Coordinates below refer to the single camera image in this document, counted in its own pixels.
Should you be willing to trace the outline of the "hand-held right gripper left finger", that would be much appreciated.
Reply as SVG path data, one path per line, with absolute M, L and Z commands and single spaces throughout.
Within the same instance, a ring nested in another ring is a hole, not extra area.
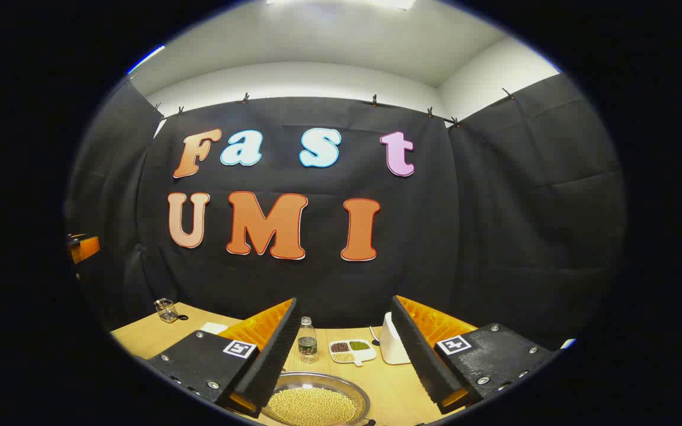
M 214 334 L 193 331 L 147 359 L 163 377 L 209 404 L 257 418 L 300 329 L 296 298 Z

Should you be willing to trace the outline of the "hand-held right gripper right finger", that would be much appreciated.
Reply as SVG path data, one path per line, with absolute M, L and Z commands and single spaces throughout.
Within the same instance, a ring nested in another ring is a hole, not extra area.
M 556 355 L 503 324 L 476 327 L 403 296 L 392 297 L 391 318 L 442 414 L 506 393 Z

